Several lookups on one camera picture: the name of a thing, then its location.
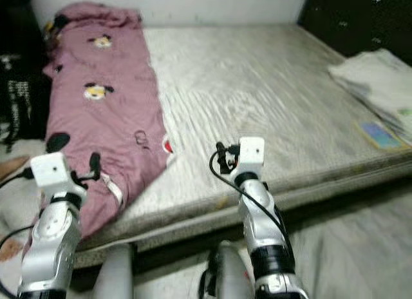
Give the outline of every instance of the mattress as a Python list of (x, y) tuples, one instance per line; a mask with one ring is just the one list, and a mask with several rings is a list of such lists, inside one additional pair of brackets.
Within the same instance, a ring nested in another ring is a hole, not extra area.
[(411, 173), (412, 151), (375, 149), (354, 128), (376, 116), (333, 82), (343, 58), (295, 25), (146, 28), (174, 159), (112, 223), (79, 246), (144, 251), (239, 223), (237, 194), (208, 167), (216, 141), (266, 140), (263, 180), (281, 209)]

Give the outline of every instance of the black cable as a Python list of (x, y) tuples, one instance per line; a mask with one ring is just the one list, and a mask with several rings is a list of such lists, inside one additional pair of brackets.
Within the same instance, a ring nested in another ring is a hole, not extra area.
[[(29, 230), (29, 229), (31, 229), (31, 228), (33, 228), (32, 225), (26, 226), (26, 227), (17, 229), (17, 230), (15, 230), (15, 231), (12, 231), (12, 232), (9, 233), (8, 235), (6, 235), (6, 236), (5, 236), (3, 239), (1, 239), (1, 241), (0, 241), (0, 250), (1, 250), (2, 246), (6, 243), (6, 241), (7, 241), (8, 239), (10, 239), (12, 236), (14, 236), (14, 235), (16, 235), (16, 234), (18, 234), (18, 233), (20, 233), (20, 232), (22, 232), (22, 231)], [(5, 296), (6, 296), (7, 298), (9, 298), (9, 299), (16, 299), (16, 298), (17, 298), (16, 295), (12, 294), (12, 293), (3, 285), (3, 283), (2, 283), (1, 280), (0, 280), (0, 293), (2, 293), (3, 295), (5, 295)]]
[(263, 207), (259, 202), (257, 202), (255, 200), (255, 198), (253, 198), (252, 196), (250, 196), (248, 193), (246, 193), (245, 191), (241, 190), (240, 188), (238, 188), (236, 185), (234, 185), (232, 182), (226, 180), (225, 178), (223, 178), (221, 175), (219, 175), (213, 168), (213, 159), (214, 157), (218, 154), (218, 151), (214, 152), (211, 156), (211, 159), (209, 160), (209, 168), (211, 169), (211, 172), (213, 173), (213, 175), (215, 177), (217, 177), (219, 180), (223, 181), (224, 183), (226, 183), (227, 185), (231, 186), (232, 188), (234, 188), (236, 191), (238, 191), (239, 193), (241, 193), (242, 195), (244, 195), (246, 198), (248, 198), (251, 202), (253, 202), (260, 210), (262, 210), (262, 212), (264, 212), (265, 215), (267, 215), (268, 218), (271, 219), (271, 221), (273, 221), (273, 223), (276, 225), (277, 228), (279, 228), (280, 232), (283, 235), (283, 238), (285, 239), (286, 242), (286, 246), (288, 249), (288, 253), (289, 253), (289, 257), (290, 260), (293, 263), (293, 266), (295, 266), (295, 256), (294, 256), (294, 251), (292, 249), (292, 245), (289, 241), (289, 236), (286, 232), (286, 228), (285, 228), (285, 223), (283, 222), (282, 216), (280, 215), (279, 212), (276, 212), (276, 216), (278, 217), (278, 219), (280, 220), (280, 223), (276, 220), (276, 218), (270, 214), (270, 212), (268, 210), (266, 210), (265, 207)]
[(23, 177), (22, 173), (19, 173), (17, 175), (15, 175), (14, 177), (8, 178), (7, 180), (3, 181), (2, 183), (0, 183), (0, 188), (2, 188), (3, 186), (5, 186), (6, 184), (10, 183), (11, 181), (17, 179), (17, 178), (21, 178)]
[(11, 181), (13, 181), (17, 178), (27, 178), (27, 179), (34, 178), (32, 169), (30, 167), (24, 168), (22, 172), (16, 174), (14, 177), (8, 178), (7, 180), (0, 183), (0, 188), (2, 188), (6, 184), (10, 183)]

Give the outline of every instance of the white towel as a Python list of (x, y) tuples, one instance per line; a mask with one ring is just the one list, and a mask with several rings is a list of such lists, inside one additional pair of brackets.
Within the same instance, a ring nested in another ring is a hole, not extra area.
[(329, 67), (333, 79), (402, 138), (412, 139), (412, 68), (391, 52), (362, 52)]

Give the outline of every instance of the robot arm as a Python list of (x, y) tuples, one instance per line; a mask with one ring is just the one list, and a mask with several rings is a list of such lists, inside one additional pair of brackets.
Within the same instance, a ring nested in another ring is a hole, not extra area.
[[(217, 146), (221, 166), (222, 147), (221, 144)], [(230, 181), (242, 192), (238, 211), (254, 268), (255, 298), (308, 299), (295, 275), (292, 247), (274, 198), (260, 181), (264, 150), (265, 141), (262, 138), (244, 137), (239, 145), (224, 151), (234, 157), (234, 162), (229, 162), (234, 165), (229, 171)]]
[(47, 206), (35, 223), (32, 244), (23, 258), (19, 298), (66, 297), (81, 239), (79, 211), (87, 188), (81, 182), (100, 177), (99, 160), (94, 153), (90, 160), (94, 170), (77, 178), (62, 153), (32, 159), (32, 171)]

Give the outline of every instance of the black wardrobe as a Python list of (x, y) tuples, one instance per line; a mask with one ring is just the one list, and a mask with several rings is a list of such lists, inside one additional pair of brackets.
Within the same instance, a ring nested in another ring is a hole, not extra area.
[(345, 56), (386, 48), (412, 65), (412, 0), (306, 0), (299, 24)]

